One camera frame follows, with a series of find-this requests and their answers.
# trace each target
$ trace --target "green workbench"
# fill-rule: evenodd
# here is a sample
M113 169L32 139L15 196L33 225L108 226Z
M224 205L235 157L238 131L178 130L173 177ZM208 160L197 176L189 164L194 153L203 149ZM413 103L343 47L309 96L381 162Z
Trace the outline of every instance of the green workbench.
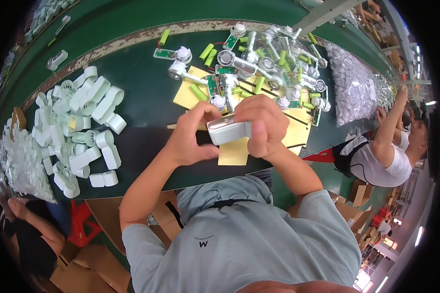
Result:
M89 7L88 2L92 2L93 7ZM156 4L144 1L120 0L117 3L108 0L98 3L94 0L81 1L66 13L72 16L72 21L59 34L58 40L50 48L43 46L40 50L35 49L38 45L42 46L43 42L47 44L47 39L55 31L53 27L48 28L31 45L10 74L9 81L0 97L0 129L8 118L7 113L11 112L9 108L21 105L33 91L51 77L52 73L45 69L44 64L49 57L63 48L69 52L69 58L61 67L105 42L120 38L128 33L173 21L199 19L199 15L207 16L207 18L254 19L281 25L293 25L307 13L305 9L293 1L281 0L275 1L274 4L265 0L246 2L254 4L248 10L240 9L244 12L241 14L225 9L215 10L220 2L213 2L209 9L193 4L189 6L190 9L186 13L180 15L177 4L171 9L171 1L165 1L164 14L158 15L147 12L157 9ZM109 20L117 21L108 25ZM325 24L315 32L319 37L333 41L353 52L373 68L380 67L381 73L386 70L384 56L381 56L379 50L363 32L357 31L352 25L341 28L339 25ZM190 48L194 56L191 65L205 69L203 62L197 58L200 52L208 43L224 41L228 34L227 31L182 33L170 36L165 48L176 50L181 45ZM88 179L79 179L82 191L79 198L81 199L123 196L130 184L145 169L170 136L172 130L167 129L166 125L176 123L177 118L185 112L184 108L172 103L181 82L167 76L167 69L171 62L153 58L157 40L157 36L154 36L152 40L134 44L122 50L115 50L90 62L90 65L95 65L98 68L99 75L103 75L112 85L118 86L126 92L125 98L116 108L116 112L127 121L128 126L119 136L115 135L115 144L122 159L122 166L117 170L119 184L110 188L92 188ZM327 55L324 48L320 47L319 50L322 56ZM82 69L76 70L64 79L74 80L81 73ZM308 143L302 149L300 157L306 157L342 143L348 134L361 134L373 128L373 123L365 120L336 127L334 82L331 69L328 67L320 70L320 73L321 79L325 80L329 86L331 109L333 110L322 114L319 127L311 128ZM30 121L28 123L29 130L32 128L36 108L37 106L33 104L25 111L26 118ZM99 126L94 121L92 123L93 129L106 129L105 126ZM199 131L198 141L200 144L208 143L210 141L208 133ZM90 167L92 173L107 171L103 159L94 161ZM227 179L253 173L267 167L270 167L268 162L252 156L249 156L246 166L217 166L217 160L199 162L190 167L176 169L163 190ZM52 176L50 181L56 197L63 198L62 192L54 185Z

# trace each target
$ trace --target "hand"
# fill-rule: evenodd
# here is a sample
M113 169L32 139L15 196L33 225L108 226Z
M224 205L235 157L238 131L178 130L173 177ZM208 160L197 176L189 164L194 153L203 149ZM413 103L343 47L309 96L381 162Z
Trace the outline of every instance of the hand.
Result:
M235 108L235 122L251 121L252 138L248 150L253 157L265 160L280 149L290 121L279 106L266 95L245 98Z
M199 102L192 110L179 117L176 129L163 151L176 166L189 166L218 157L219 150L213 144L197 144L196 131L200 122L206 123L221 117L217 107L208 102Z
M400 101L400 103L404 103L404 106L406 106L408 97L407 97L407 86L405 84L400 84L396 97L395 102Z
M24 205L23 202L19 201L16 198L10 198L8 200L8 206L12 210L13 214L22 220L27 220L29 216L29 209Z
M378 120L378 124L381 125L383 120L386 118L386 112L385 109L381 106L376 106L376 119Z

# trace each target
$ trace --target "white plastic cap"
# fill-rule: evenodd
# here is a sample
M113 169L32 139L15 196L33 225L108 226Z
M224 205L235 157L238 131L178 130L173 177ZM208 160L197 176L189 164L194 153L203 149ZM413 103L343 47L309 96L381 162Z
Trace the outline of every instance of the white plastic cap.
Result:
M217 95L213 98L212 104L214 104L217 108L222 108L225 106L225 103L226 103L225 98Z

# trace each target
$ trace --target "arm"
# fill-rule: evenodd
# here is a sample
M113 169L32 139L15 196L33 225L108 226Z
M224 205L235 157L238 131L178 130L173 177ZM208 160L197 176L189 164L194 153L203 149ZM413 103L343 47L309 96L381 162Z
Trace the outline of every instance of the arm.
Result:
M235 114L236 122L252 122L252 138L248 141L250 154L269 161L291 192L299 197L323 189L311 167L282 144L289 120L270 97L248 97L235 108Z
M200 122L221 118L218 108L207 102L197 106L179 119L166 146L153 159L127 190L119 209L121 231L131 224L147 224L147 217L171 173L179 166L218 157L212 144L199 146L196 131Z
M376 160L387 168L393 163L395 151L391 145L395 135L395 129L401 113L404 111L407 100L407 87L402 85L396 95L393 108L388 116L381 122L376 132L375 140L372 142L371 150Z
M56 255L59 255L64 247L65 237L54 227L51 223L31 212L23 202L16 198L10 198L8 200L8 205L12 210L13 214L18 218L28 222L30 225L35 227L41 232L42 238L51 247Z

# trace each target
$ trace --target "metal frame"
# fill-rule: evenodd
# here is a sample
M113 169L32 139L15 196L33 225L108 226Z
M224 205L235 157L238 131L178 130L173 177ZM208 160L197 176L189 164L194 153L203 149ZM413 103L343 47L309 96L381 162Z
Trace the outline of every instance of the metal frame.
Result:
M341 13L363 2L363 0L326 0L295 24L293 30L301 28L300 36L306 36Z

